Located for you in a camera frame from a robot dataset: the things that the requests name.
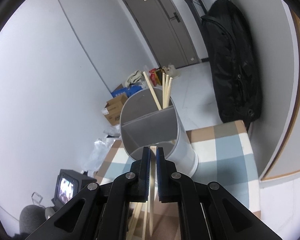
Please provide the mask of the white divided utensil holder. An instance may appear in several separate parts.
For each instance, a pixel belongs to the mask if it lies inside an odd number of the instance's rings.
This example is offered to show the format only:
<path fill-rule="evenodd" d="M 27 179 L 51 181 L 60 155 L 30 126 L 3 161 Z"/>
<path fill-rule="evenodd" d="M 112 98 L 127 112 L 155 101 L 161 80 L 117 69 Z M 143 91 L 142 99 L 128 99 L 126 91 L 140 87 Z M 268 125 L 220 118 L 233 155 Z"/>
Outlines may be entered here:
<path fill-rule="evenodd" d="M 123 146 L 132 159 L 141 159 L 144 147 L 162 147 L 165 159 L 174 162 L 178 172 L 194 175 L 198 157 L 172 99 L 167 108 L 159 110 L 149 89 L 138 91 L 123 106 L 120 130 Z"/>

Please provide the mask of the clear plastic bag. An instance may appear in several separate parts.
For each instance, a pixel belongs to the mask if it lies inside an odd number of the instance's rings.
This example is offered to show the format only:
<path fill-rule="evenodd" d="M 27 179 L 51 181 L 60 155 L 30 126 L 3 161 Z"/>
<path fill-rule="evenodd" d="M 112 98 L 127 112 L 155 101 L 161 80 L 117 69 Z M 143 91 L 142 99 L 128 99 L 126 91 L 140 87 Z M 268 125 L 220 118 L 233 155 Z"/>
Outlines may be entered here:
<path fill-rule="evenodd" d="M 89 157 L 84 161 L 84 172 L 98 171 L 115 141 L 121 138 L 121 130 L 119 125 L 108 126 L 104 130 L 104 133 L 106 136 L 102 139 L 97 139 L 94 142 L 94 149 L 90 153 Z"/>

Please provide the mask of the checkered tablecloth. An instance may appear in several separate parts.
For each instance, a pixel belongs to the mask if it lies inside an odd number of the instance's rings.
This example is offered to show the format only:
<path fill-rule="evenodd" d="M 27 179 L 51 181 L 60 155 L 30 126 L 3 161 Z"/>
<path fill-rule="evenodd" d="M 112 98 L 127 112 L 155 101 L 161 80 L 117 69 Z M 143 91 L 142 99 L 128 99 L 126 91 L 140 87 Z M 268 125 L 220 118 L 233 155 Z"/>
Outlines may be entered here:
<path fill-rule="evenodd" d="M 216 181 L 257 217 L 261 216 L 260 187 L 250 140 L 241 120 L 187 132 L 198 157 L 193 181 Z M 141 213 L 133 239 L 180 239 L 178 206 L 175 203 L 154 206 L 153 235 L 143 233 Z"/>

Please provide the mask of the brown cardboard box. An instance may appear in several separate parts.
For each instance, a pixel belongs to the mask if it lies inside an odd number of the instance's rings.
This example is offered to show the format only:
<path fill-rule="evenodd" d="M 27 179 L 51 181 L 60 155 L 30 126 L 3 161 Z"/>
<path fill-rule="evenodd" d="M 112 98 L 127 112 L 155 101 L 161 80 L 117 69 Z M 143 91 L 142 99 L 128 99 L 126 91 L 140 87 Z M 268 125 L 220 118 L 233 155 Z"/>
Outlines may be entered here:
<path fill-rule="evenodd" d="M 102 114 L 111 124 L 111 126 L 118 125 L 120 123 L 120 115 L 125 102 L 128 100 L 126 94 L 120 94 L 109 101 L 102 109 Z"/>

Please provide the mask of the wooden chopstick in holder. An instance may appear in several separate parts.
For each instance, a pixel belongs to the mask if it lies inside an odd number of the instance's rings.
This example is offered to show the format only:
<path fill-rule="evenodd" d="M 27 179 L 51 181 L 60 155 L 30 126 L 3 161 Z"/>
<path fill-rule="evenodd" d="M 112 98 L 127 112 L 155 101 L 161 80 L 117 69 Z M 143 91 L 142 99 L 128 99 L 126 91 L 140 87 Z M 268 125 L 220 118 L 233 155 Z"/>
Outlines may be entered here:
<path fill-rule="evenodd" d="M 147 73 L 145 71 L 143 71 L 142 73 L 143 73 L 143 76 L 144 76 L 144 78 L 146 80 L 147 86 L 149 87 L 150 93 L 151 93 L 151 95 L 153 97 L 153 100 L 154 100 L 154 102 L 155 102 L 158 110 L 162 110 L 161 104 L 160 104 L 160 102 L 158 100 L 158 97 L 157 97 L 157 95 L 156 95 L 156 93 L 155 93 L 155 91 L 153 89 L 153 86 L 151 84 L 151 81 L 150 81 Z"/>

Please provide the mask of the wooden chopstick on table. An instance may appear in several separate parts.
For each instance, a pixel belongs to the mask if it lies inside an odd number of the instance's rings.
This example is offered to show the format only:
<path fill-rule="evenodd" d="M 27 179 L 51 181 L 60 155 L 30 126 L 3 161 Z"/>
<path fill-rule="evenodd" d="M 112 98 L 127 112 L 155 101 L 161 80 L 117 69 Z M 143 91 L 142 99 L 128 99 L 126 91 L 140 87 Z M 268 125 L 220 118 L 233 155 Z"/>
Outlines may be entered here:
<path fill-rule="evenodd" d="M 127 236 L 126 236 L 126 240 L 131 240 L 136 228 L 136 224 L 138 222 L 139 216 L 140 216 L 140 212 L 142 209 L 142 205 L 143 203 L 136 203 L 136 206 L 133 210 L 132 213 L 132 217 L 130 219 L 130 222 L 128 224 L 128 232 L 127 232 Z"/>

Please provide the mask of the small black monitor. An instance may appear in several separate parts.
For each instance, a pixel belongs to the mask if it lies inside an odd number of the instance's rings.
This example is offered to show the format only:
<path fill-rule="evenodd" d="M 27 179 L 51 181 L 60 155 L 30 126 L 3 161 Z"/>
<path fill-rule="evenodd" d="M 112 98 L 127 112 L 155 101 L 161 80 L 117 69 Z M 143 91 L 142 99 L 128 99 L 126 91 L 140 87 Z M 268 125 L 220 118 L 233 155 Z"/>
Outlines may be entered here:
<path fill-rule="evenodd" d="M 60 209 L 81 189 L 94 182 L 97 182 L 95 178 L 91 178 L 84 173 L 61 169 L 57 177 L 55 194 L 52 199 L 54 206 Z"/>

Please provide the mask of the blue cardboard box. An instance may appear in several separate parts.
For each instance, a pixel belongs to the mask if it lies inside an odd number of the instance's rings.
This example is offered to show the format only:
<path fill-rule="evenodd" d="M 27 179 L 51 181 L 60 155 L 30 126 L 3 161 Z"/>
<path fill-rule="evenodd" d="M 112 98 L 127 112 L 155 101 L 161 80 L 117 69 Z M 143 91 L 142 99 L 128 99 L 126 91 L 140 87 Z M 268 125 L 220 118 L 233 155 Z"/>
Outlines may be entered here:
<path fill-rule="evenodd" d="M 111 95 L 115 98 L 121 94 L 125 94 L 127 98 L 129 98 L 140 90 L 142 90 L 141 86 L 132 85 L 130 87 L 123 87 L 123 85 L 120 84 L 113 92 L 111 92 Z"/>

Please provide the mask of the cream cloth bundle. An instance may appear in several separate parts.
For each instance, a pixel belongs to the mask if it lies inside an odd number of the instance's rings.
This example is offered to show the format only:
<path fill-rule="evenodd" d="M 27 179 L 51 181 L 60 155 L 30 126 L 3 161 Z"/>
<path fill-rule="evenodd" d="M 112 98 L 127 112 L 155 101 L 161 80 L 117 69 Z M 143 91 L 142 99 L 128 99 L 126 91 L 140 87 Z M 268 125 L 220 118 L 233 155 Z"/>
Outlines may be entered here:
<path fill-rule="evenodd" d="M 138 83 L 140 80 L 142 80 L 143 78 L 143 73 L 139 70 L 133 72 L 132 74 L 130 74 L 130 76 L 128 77 L 128 79 L 125 82 L 125 87 L 129 88 L 130 86 Z"/>

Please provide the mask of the black yellow shopping bag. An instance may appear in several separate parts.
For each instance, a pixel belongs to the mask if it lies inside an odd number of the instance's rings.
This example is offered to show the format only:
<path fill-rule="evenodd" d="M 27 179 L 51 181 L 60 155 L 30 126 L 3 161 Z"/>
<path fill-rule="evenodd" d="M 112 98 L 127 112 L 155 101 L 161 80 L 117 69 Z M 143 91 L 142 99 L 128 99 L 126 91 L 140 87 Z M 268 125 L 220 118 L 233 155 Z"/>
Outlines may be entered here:
<path fill-rule="evenodd" d="M 149 71 L 149 78 L 153 83 L 153 86 L 162 85 L 162 75 L 164 70 L 162 68 L 153 68 Z"/>

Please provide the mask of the beige tote bag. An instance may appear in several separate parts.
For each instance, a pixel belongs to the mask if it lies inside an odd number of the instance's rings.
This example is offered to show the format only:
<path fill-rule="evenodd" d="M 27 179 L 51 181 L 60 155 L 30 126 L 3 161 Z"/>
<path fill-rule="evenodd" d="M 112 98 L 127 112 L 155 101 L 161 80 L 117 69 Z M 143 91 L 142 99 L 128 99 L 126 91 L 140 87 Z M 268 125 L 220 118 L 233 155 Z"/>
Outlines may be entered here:
<path fill-rule="evenodd" d="M 163 70 L 166 75 L 169 75 L 169 77 L 172 77 L 173 79 L 179 77 L 179 75 L 180 75 L 178 70 L 172 64 L 163 66 Z"/>

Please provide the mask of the black backpack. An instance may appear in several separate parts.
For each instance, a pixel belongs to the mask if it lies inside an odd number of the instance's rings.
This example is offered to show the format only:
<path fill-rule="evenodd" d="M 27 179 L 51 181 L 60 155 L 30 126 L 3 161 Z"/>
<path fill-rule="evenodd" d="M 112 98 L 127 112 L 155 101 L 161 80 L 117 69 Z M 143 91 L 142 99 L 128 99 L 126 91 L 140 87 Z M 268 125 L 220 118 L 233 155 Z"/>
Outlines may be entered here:
<path fill-rule="evenodd" d="M 202 28 L 219 117 L 249 128 L 260 118 L 263 101 L 249 24 L 234 3 L 217 0 L 202 16 Z"/>

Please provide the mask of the grey door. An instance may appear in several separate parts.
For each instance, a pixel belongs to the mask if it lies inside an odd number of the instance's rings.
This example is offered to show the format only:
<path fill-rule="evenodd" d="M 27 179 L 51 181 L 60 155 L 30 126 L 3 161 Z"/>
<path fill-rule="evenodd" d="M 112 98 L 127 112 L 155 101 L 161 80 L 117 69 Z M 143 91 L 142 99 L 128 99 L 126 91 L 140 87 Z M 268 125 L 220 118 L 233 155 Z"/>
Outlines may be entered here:
<path fill-rule="evenodd" d="M 199 63 L 189 32 L 172 0 L 123 0 L 160 67 Z M 181 20 L 170 20 L 176 12 Z"/>

